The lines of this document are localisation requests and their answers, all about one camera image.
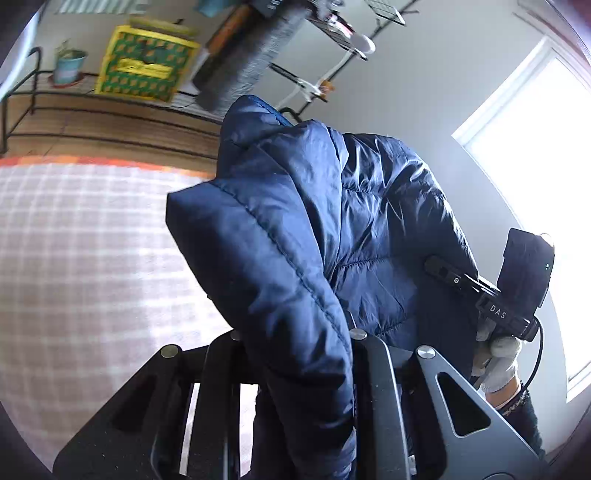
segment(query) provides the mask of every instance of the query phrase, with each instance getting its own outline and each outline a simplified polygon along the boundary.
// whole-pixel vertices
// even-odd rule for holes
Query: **orange trim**
[[[215,32],[207,42],[207,50],[213,57],[222,51],[222,48],[235,36],[246,22],[255,13],[254,7],[242,4],[230,14],[223,25]]]
[[[36,165],[46,163],[79,163],[81,165],[113,165],[115,167],[134,167],[142,170],[166,171],[185,175],[187,177],[199,177],[204,180],[211,180],[213,175],[204,171],[185,170],[183,168],[174,168],[166,165],[156,165],[154,163],[143,163],[132,160],[120,160],[118,158],[102,157],[72,157],[70,155],[47,155],[40,157],[31,155],[29,157],[0,158],[0,167],[13,167],[16,165]]]

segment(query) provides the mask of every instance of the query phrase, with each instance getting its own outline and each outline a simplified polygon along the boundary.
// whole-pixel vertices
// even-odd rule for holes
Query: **navy puffer jacket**
[[[241,97],[222,126],[216,178],[170,194],[167,224],[264,371],[257,480],[346,476],[346,315],[387,344],[432,345],[470,375],[475,321],[423,263],[435,254],[476,277],[474,259],[433,174],[399,140],[291,126]]]

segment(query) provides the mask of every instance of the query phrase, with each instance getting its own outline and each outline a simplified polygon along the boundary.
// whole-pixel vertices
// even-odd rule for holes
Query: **blue flower pot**
[[[53,83],[55,85],[74,83],[87,56],[87,52],[83,50],[69,50],[65,56],[59,57],[56,60],[56,69],[53,71]]]

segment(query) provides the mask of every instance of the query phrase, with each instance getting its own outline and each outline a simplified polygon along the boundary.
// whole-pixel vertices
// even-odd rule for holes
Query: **white plaid tablecloth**
[[[105,165],[0,167],[0,401],[48,467],[161,346],[229,330],[164,223],[166,194],[198,182]],[[246,389],[243,472],[253,396]]]

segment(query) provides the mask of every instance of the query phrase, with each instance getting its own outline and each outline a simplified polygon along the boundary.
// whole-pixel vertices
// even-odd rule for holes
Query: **metal bolt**
[[[353,340],[365,340],[368,337],[367,332],[361,328],[351,328],[349,335]]]
[[[177,356],[177,353],[178,347],[176,345],[164,345],[160,349],[160,355],[162,355],[164,358],[172,358]]]
[[[417,348],[417,355],[421,358],[429,360],[435,356],[435,350],[431,346],[421,345],[419,348]]]

